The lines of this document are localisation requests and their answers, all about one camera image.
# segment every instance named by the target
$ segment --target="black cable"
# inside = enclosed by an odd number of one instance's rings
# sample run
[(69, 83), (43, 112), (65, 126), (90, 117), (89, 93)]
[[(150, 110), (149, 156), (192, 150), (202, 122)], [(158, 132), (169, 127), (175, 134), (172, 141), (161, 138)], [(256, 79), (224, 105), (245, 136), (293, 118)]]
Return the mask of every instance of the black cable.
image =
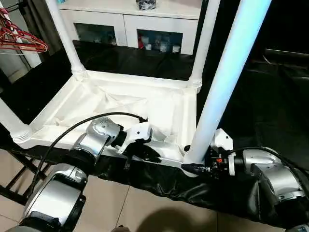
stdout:
[(131, 116), (131, 117), (135, 117), (137, 118), (140, 123), (141, 122), (146, 122), (147, 120), (142, 118), (141, 116), (138, 116), (138, 115), (135, 115), (135, 114), (130, 114), (130, 113), (124, 113), (124, 112), (112, 112), (112, 113), (105, 113), (105, 114), (100, 114), (100, 115), (96, 115), (96, 116), (92, 116), (92, 117), (89, 117), (83, 121), (80, 121), (78, 123), (76, 123), (75, 125), (71, 126), (69, 129), (67, 129), (65, 132), (63, 132), (58, 138), (56, 138), (56, 140), (49, 146), (47, 152), (42, 156), (41, 158), (41, 161), (38, 165), (38, 168), (37, 168), (37, 171), (33, 177), (33, 180), (31, 182), (31, 185), (30, 185), (30, 191), (29, 191), (29, 195), (30, 196), (32, 193), (33, 193), (33, 190), (34, 190), (34, 187), (35, 187), (35, 183), (36, 183), (36, 180), (38, 178), (38, 175), (42, 169), (42, 166), (44, 164), (44, 161), (46, 160), (48, 154), (51, 152), (52, 148), (64, 137), (66, 136), (69, 132), (71, 132), (73, 129), (75, 129), (76, 127), (84, 124), (85, 122), (88, 122), (88, 121), (91, 121), (93, 119), (96, 119), (96, 118), (99, 118), (99, 117), (105, 117), (105, 116), (110, 116), (110, 115), (126, 115), (126, 116)]
[(307, 171), (300, 167), (298, 164), (294, 163), (293, 161), (289, 160), (286, 157), (283, 157), (282, 155), (278, 154), (277, 152), (275, 152), (274, 150), (267, 148), (267, 147), (262, 147), (262, 146), (248, 146), (248, 147), (242, 147), (242, 148), (236, 148), (233, 150), (228, 150), (226, 151), (228, 154), (232, 154), (234, 152), (238, 152), (238, 151), (243, 151), (243, 150), (262, 150), (262, 151), (266, 151), (274, 156), (276, 156), (277, 158), (279, 158), (282, 163), (284, 165), (286, 165), (287, 167), (289, 167), (289, 169), (291, 170), (291, 172), (293, 173), (293, 175), (295, 176), (295, 178), (298, 179), (299, 184), (301, 185), (303, 191), (305, 192), (307, 198), (309, 198), (309, 189), (306, 187), (306, 185), (301, 181), (299, 174), (295, 171), (295, 168), (297, 168), (298, 170), (301, 171), (302, 174), (305, 175), (306, 178), (309, 179), (309, 174), (307, 173)]

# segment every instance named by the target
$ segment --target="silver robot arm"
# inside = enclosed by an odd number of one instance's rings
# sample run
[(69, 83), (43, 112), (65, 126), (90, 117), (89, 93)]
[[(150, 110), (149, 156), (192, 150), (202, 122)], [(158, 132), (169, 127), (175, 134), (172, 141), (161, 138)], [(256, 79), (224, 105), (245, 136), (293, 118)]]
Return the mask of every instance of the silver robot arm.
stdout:
[(34, 190), (19, 225), (7, 232), (73, 231), (86, 201), (83, 190), (88, 176), (104, 147), (111, 145), (122, 153), (136, 140), (149, 141), (151, 134), (148, 122), (123, 131), (107, 117), (93, 120), (62, 162)]
[(247, 173), (258, 178), (262, 191), (288, 232), (309, 232), (309, 200), (299, 178), (283, 164), (274, 150), (265, 147), (233, 151), (233, 140), (222, 129), (214, 135), (206, 165), (183, 164), (197, 175), (222, 178)]

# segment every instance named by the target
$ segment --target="black fabric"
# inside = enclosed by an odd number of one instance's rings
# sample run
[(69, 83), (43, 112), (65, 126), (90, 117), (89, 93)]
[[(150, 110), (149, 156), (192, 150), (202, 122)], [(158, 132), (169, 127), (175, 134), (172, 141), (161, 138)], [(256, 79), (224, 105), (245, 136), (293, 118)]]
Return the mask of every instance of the black fabric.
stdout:
[[(190, 56), (145, 53), (138, 49), (101, 44), (75, 45), (86, 68), (97, 71), (137, 75), (143, 73), (164, 78), (172, 72), (171, 69), (179, 69), (183, 72), (171, 78), (187, 80), (193, 64)], [(64, 51), (60, 51), (16, 81), (0, 97), (25, 123), (30, 123), (70, 76), (69, 61)], [(239, 78), (220, 127), (233, 138), (235, 148), (268, 146), (309, 169), (309, 115), (306, 109), (308, 81), (307, 70), (248, 63)], [(211, 79), (204, 76), (202, 90), (197, 95), (198, 112), (201, 112), (210, 85)], [(43, 146), (21, 149), (12, 142), (5, 129), (0, 130), (0, 138), (0, 148), (37, 159), (47, 150)], [(47, 160), (50, 163), (59, 162), (65, 153), (67, 150), (55, 148)], [(125, 161), (103, 156), (93, 174), (102, 179), (130, 184), (158, 196), (274, 226), (284, 226), (252, 176), (243, 174), (219, 181), (201, 177), (192, 179), (176, 168), (135, 161), (132, 161), (130, 170), (125, 172)]]

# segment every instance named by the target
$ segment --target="item on shelf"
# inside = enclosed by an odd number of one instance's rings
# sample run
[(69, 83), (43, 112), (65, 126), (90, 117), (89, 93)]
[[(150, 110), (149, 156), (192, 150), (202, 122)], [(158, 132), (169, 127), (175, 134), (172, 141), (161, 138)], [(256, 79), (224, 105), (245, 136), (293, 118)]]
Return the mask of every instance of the item on shelf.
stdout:
[(154, 40), (154, 50), (160, 51), (160, 46), (161, 46), (161, 35), (156, 35), (155, 40)]
[(167, 42), (161, 42), (160, 52), (167, 52), (169, 48), (169, 44)]
[(152, 10), (155, 8), (156, 0), (136, 0), (136, 3), (142, 11)]
[(145, 49), (146, 50), (151, 50), (151, 48), (152, 48), (152, 45), (150, 43), (145, 45)]
[(149, 44), (149, 37), (148, 36), (141, 36), (141, 41), (144, 45)]
[(139, 49), (143, 49), (144, 48), (144, 44), (141, 41), (141, 36), (140, 35), (139, 35), (139, 38), (138, 38), (138, 43), (139, 43)]
[(180, 46), (179, 45), (173, 45), (172, 52), (173, 53), (179, 53), (180, 52)]

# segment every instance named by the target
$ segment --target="tiled floor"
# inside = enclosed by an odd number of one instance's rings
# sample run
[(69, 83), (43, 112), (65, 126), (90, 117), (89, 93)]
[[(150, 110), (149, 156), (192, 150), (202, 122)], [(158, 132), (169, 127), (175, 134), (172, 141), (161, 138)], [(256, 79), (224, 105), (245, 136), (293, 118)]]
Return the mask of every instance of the tiled floor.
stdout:
[[(5, 185), (21, 165), (0, 150), (0, 184)], [(31, 181), (28, 174), (20, 191)], [(143, 190), (91, 176), (84, 191), (87, 202), (76, 232), (110, 232), (119, 225), (132, 232), (281, 232), (261, 223), (174, 202)], [(0, 232), (16, 225), (23, 206), (0, 196)]]

